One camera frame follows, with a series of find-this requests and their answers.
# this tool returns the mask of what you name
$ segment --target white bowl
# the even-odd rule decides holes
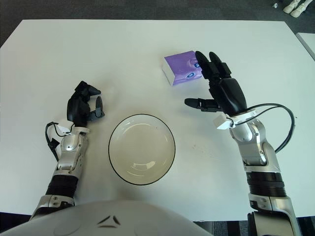
[[[120,122],[108,145],[110,163],[125,181],[145,185],[162,178],[175,157],[172,132],[160,119],[134,115]]]

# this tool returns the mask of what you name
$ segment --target robotic arm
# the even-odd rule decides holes
[[[242,156],[250,187],[250,205],[256,210],[248,214],[250,235],[300,236],[291,200],[285,192],[276,152],[266,140],[263,124],[256,119],[254,108],[257,106],[247,108],[245,96],[237,81],[231,78],[226,63],[221,62],[213,52],[209,53],[209,57],[210,62],[201,52],[196,52],[202,74],[209,80],[209,91],[214,99],[187,98],[185,104],[203,112],[223,112],[214,120],[214,124],[218,129],[230,129]],[[294,116],[280,104],[266,105],[285,108],[292,120],[290,133],[276,150],[278,152],[290,140]]]
[[[46,194],[41,197],[38,206],[31,216],[31,220],[38,218],[39,216],[74,206],[73,196],[82,172],[84,155],[88,146],[87,134],[90,131],[86,128],[87,122],[104,116],[103,104],[100,96],[96,99],[95,111],[90,112],[88,101],[90,100],[90,96],[98,95],[100,93],[101,92],[93,86],[81,81],[75,89],[75,93],[68,101],[67,119],[68,125],[71,126],[71,128],[63,127],[54,122],[47,124],[46,140],[58,163]],[[60,143],[60,158],[57,157],[55,151],[59,142],[55,139],[49,141],[47,135],[47,128],[50,125],[55,126],[56,124],[64,133]]]

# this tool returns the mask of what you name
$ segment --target black wire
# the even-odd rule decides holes
[[[57,134],[59,137],[64,137],[64,136],[66,136],[66,135],[60,135],[60,134],[58,134],[57,128],[56,128],[56,124],[58,124],[58,123],[56,123],[56,122],[50,122],[50,123],[48,123],[48,124],[46,125],[46,128],[45,128],[45,138],[46,138],[48,147],[50,148],[51,152],[52,152],[53,155],[55,156],[55,159],[56,159],[57,161],[59,161],[57,152],[56,152],[56,150],[55,150],[55,146],[53,145],[53,141],[54,141],[54,140],[53,140],[53,141],[50,141],[50,140],[49,140],[49,137],[48,137],[48,134],[47,134],[48,128],[53,125],[54,128],[55,128],[55,132],[56,132],[56,134]],[[72,124],[72,126],[71,126],[71,128],[70,128],[70,132],[66,132],[66,134],[71,133],[73,125],[74,125],[74,124]]]
[[[70,131],[69,132],[66,132],[66,134],[69,134],[69,133],[71,133],[71,131],[72,131],[72,127],[74,126],[74,123],[72,124],[72,126],[70,127]]]
[[[240,125],[240,124],[244,124],[252,119],[255,119],[257,118],[258,116],[260,116],[261,114],[265,113],[266,111],[269,111],[271,109],[274,109],[274,108],[283,108],[285,109],[289,115],[290,115],[290,118],[291,118],[291,127],[290,127],[290,130],[289,130],[289,133],[287,135],[287,137],[285,138],[285,140],[280,144],[280,146],[275,150],[276,153],[278,153],[280,150],[282,150],[287,144],[288,142],[290,141],[290,139],[292,138],[292,134],[293,134],[293,131],[294,131],[294,128],[295,128],[295,120],[294,120],[294,114],[293,112],[286,106],[284,105],[281,105],[281,104],[278,104],[278,103],[263,103],[263,104],[258,104],[258,105],[255,105],[255,106],[252,106],[252,107],[249,107],[245,110],[246,111],[249,111],[251,109],[254,109],[254,108],[257,108],[257,107],[264,107],[264,106],[274,106],[274,107],[271,107],[271,108],[268,108],[266,110],[264,110],[263,112],[259,113],[257,116],[255,117],[252,117],[250,119],[248,119],[247,121],[244,121],[242,123],[238,123],[236,125]]]
[[[231,119],[231,118],[228,118],[228,117],[227,117],[227,119],[229,119],[229,120],[231,120],[231,121],[232,121],[232,124],[230,125],[230,127],[233,127],[233,126],[234,126],[234,120],[233,120],[233,119]]]
[[[55,159],[57,161],[59,161],[58,159],[58,155],[57,155],[57,152],[56,150],[54,149],[53,145],[52,145],[52,142],[49,140],[49,137],[48,137],[48,134],[47,134],[47,130],[50,126],[54,125],[54,122],[50,122],[46,125],[46,128],[45,128],[45,138],[46,138],[46,141],[47,141],[47,144],[48,144],[48,147],[50,148],[51,152],[53,153]]]
[[[55,128],[56,134],[57,134],[59,137],[64,137],[64,136],[66,136],[66,134],[65,134],[65,135],[60,135],[60,134],[57,132],[56,124],[58,124],[58,123],[55,123],[55,122],[54,122],[54,128]]]

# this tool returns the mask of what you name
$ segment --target purple tissue box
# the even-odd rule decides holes
[[[194,51],[164,57],[162,70],[170,85],[198,79],[202,76]]]

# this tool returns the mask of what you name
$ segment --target white tabletop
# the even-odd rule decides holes
[[[296,36],[315,60],[315,33],[297,33]]]
[[[106,117],[89,124],[77,204],[134,199],[190,220],[245,220],[252,210],[236,143],[215,129],[218,114],[184,105],[188,97],[211,98],[207,81],[171,87],[161,70],[163,56],[190,50],[227,62],[248,106],[292,109],[295,133],[278,159],[296,216],[315,215],[315,62],[284,22],[262,21],[22,21],[0,50],[0,211],[31,214],[45,194],[56,165],[45,125],[66,117],[84,80],[102,91]],[[169,172],[146,186],[124,182],[108,158],[113,129],[138,113],[163,120],[176,143]],[[276,147],[289,116],[276,109],[261,120]]]

